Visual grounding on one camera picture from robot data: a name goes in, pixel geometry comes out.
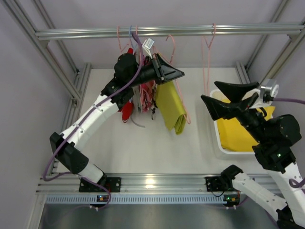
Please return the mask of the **yellow trousers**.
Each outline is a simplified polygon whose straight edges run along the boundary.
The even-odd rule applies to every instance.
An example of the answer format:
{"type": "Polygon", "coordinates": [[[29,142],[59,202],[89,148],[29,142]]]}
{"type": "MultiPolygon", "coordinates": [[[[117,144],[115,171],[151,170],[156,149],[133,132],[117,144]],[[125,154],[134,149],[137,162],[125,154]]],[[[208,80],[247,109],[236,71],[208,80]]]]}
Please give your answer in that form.
{"type": "Polygon", "coordinates": [[[224,149],[252,152],[252,147],[258,145],[237,118],[229,120],[221,118],[216,122],[218,124],[221,145],[224,149]]]}

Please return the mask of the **pink hanger of lime trousers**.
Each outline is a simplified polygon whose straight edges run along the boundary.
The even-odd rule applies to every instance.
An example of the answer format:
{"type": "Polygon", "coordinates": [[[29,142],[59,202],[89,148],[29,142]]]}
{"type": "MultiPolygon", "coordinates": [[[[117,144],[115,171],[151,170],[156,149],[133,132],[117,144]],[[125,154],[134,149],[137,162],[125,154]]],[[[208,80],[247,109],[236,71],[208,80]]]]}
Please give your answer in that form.
{"type": "MultiPolygon", "coordinates": [[[[176,42],[175,42],[174,37],[173,37],[172,35],[170,35],[170,34],[167,35],[167,37],[166,37],[165,40],[168,41],[168,39],[170,39],[170,40],[172,41],[172,43],[173,43],[173,50],[172,50],[170,59],[166,58],[166,57],[158,50],[158,48],[156,47],[156,45],[154,45],[154,46],[152,47],[152,50],[153,50],[153,54],[154,54],[154,55],[156,55],[156,54],[160,55],[168,64],[172,65],[173,59],[174,59],[174,55],[175,55],[175,51],[176,51],[176,42]]],[[[175,83],[176,89],[178,90],[177,93],[178,93],[178,96],[179,96],[179,98],[180,98],[180,100],[181,100],[183,109],[184,109],[184,111],[185,111],[185,113],[183,114],[183,117],[184,117],[186,123],[187,123],[188,125],[190,125],[190,124],[191,124],[191,118],[189,117],[188,110],[187,110],[187,108],[186,108],[186,106],[185,106],[185,104],[184,104],[183,95],[182,95],[182,92],[181,92],[181,88],[180,88],[179,82],[178,82],[178,80],[174,80],[174,83],[175,83]]]]}

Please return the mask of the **lime green trousers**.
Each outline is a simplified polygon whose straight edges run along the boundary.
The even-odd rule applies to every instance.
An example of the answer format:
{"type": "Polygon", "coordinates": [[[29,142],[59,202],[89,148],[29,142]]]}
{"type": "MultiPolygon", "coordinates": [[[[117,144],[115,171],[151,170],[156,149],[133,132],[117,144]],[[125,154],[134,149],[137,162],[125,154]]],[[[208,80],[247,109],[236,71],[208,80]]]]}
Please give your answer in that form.
{"type": "Polygon", "coordinates": [[[174,130],[177,135],[182,134],[186,124],[183,117],[185,111],[174,83],[171,81],[158,85],[155,100],[168,131],[174,130]]]}

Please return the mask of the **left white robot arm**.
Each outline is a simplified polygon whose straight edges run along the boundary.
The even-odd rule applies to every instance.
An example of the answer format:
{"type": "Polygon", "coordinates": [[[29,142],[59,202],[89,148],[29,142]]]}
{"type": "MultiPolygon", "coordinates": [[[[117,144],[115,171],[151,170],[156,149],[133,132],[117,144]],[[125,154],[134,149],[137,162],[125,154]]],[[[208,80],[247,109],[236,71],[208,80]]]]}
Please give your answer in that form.
{"type": "Polygon", "coordinates": [[[160,55],[142,65],[133,54],[122,54],[114,66],[113,78],[93,105],[68,129],[50,136],[53,155],[70,173],[104,186],[106,174],[81,152],[86,142],[108,118],[127,104],[134,95],[134,87],[150,81],[165,84],[184,75],[160,55]]]}

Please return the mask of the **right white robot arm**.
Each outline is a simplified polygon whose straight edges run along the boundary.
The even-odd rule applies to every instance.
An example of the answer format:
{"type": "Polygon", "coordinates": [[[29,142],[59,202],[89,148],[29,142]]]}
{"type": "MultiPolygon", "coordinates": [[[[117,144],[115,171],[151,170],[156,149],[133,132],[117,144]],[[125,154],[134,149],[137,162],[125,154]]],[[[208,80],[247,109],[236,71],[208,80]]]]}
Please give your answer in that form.
{"type": "Polygon", "coordinates": [[[299,172],[291,147],[301,140],[300,126],[293,115],[285,114],[266,120],[259,108],[270,105],[278,94],[275,80],[262,84],[233,84],[216,81],[216,87],[228,98],[222,102],[202,95],[211,118],[236,118],[254,138],[256,160],[270,175],[281,196],[270,192],[236,165],[223,170],[218,177],[223,191],[241,191],[260,205],[281,229],[305,226],[305,180],[299,172]]]}

